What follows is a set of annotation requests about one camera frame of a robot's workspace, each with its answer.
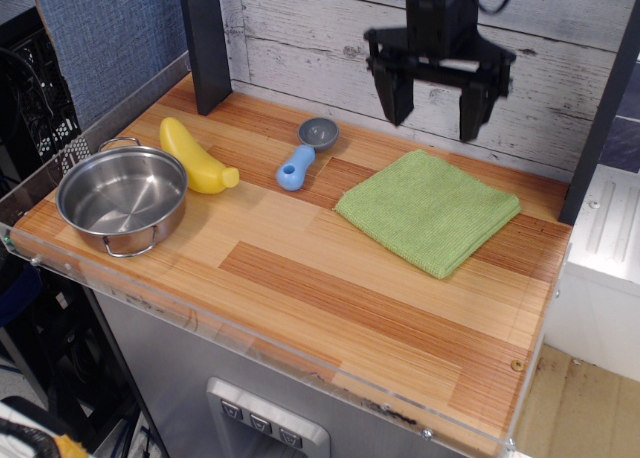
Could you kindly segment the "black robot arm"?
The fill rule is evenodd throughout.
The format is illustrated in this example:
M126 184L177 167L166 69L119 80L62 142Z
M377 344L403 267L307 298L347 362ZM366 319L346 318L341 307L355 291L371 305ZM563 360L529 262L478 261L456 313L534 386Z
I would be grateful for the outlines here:
M512 51L484 38L478 16L501 13L480 0L405 0L406 25L369 29L367 69L386 119L401 125L414 110L414 83L457 88L459 139L470 142L491 117L495 102L508 96Z

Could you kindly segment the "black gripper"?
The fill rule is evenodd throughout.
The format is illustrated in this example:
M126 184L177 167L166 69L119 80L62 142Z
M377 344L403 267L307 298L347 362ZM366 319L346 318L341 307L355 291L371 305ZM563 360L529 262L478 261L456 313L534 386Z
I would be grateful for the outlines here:
M498 97L509 94L515 61L513 52L481 36L479 14L498 14L508 2L490 9L480 0L405 0L404 26L367 30L367 68L386 119L398 127L411 114L414 80L469 84L459 99L460 140L475 140Z

